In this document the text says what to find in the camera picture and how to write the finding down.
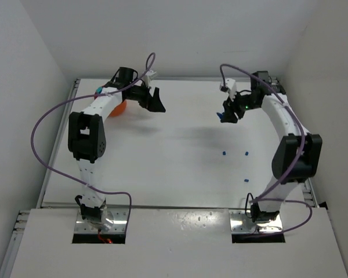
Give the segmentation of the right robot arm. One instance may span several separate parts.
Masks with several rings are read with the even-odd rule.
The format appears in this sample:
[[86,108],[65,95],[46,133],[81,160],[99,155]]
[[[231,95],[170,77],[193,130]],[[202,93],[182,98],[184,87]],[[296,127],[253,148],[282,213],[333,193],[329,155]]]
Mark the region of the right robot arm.
[[265,190],[248,202],[253,222],[269,222],[277,218],[283,202],[298,184],[315,176],[322,148],[322,138],[309,132],[291,108],[287,93],[279,81],[273,82],[266,71],[250,77],[246,94],[237,90],[234,79],[222,78],[220,91],[227,93],[222,123],[237,123],[245,113],[261,109],[270,119],[280,143],[271,162],[272,178]]

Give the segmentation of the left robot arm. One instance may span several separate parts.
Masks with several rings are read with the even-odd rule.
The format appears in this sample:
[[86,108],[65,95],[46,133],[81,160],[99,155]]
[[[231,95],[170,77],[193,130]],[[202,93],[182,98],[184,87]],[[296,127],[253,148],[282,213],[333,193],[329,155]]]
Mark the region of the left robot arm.
[[166,111],[160,100],[160,90],[150,85],[156,73],[150,69],[135,81],[135,70],[121,67],[105,85],[99,87],[93,102],[80,112],[70,113],[68,119],[68,149],[77,161],[85,188],[75,200],[81,216],[97,229],[107,225],[106,197],[99,189],[102,156],[107,149],[104,122],[125,100],[136,101],[150,112]]

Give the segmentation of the teal lego brick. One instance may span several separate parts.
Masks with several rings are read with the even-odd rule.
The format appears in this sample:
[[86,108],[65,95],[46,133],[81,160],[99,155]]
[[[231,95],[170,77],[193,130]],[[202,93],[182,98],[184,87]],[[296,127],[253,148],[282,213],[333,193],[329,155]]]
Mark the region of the teal lego brick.
[[102,87],[98,87],[95,91],[96,94],[100,94],[102,92],[103,88]]

